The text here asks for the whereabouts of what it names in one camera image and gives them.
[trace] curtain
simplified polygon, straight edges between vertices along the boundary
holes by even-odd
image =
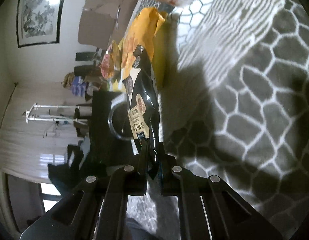
[[[0,128],[0,170],[36,183],[51,183],[48,163],[64,163],[68,144],[77,144],[73,124],[55,125],[51,121],[29,121],[25,110],[39,105],[76,105],[85,103],[60,83],[17,85]],[[36,114],[48,114],[39,108]],[[73,109],[51,109],[50,114],[74,115]]]

